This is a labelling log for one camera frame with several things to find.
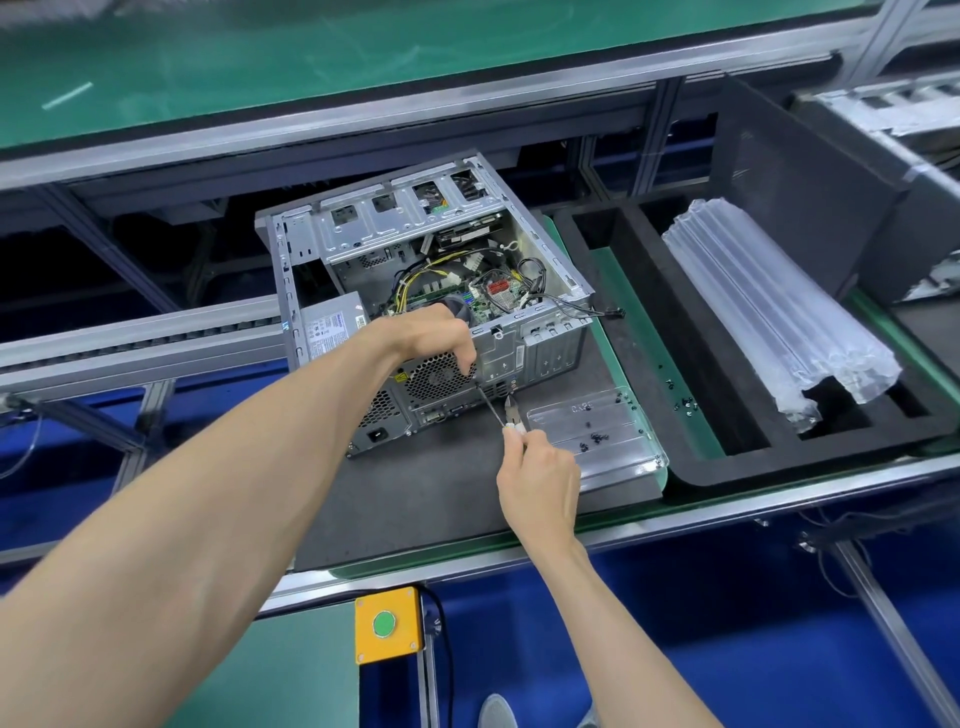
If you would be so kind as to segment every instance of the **label sticker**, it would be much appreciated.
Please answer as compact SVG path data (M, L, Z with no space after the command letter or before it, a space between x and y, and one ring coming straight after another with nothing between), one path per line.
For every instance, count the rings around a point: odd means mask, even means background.
M306 340L310 345L311 359L332 352L347 341L347 326L344 324L343 312L324 316L307 324Z

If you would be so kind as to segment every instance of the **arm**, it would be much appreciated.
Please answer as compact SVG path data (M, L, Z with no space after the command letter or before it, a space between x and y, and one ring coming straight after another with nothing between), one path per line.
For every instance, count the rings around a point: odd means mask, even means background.
M475 352L443 306L379 319L249 398L81 523L0 601L0 725L159 725L282 576L354 430L414 356Z
M524 438L506 427L503 435L500 505L557 602L603 728L719 726L574 538L580 470L573 455L536 430Z

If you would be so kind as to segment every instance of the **green conveyor belt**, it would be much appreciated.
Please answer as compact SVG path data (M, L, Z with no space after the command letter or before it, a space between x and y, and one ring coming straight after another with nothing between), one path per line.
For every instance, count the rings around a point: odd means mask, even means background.
M0 31L0 148L872 5L197 0Z

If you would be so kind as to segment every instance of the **green button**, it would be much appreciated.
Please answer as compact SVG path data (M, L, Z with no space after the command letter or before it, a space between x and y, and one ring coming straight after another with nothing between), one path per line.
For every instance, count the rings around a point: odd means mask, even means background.
M373 618L373 633L377 637L390 637L395 629L396 617L393 612L380 612Z

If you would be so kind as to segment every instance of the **power supply fan grille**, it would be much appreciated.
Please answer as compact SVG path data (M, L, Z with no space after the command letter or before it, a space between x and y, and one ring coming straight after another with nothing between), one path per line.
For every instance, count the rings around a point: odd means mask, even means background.
M470 386L475 371L475 367L471 367L469 376L463 376L457 368L456 356L450 352L438 354L414 367L403 386L412 404L419 407L446 399Z
M366 427L398 414L400 413L397 411L394 401L390 399L390 395L387 394L387 390L381 389L373 398L370 409L367 410L367 414L360 421L360 426Z

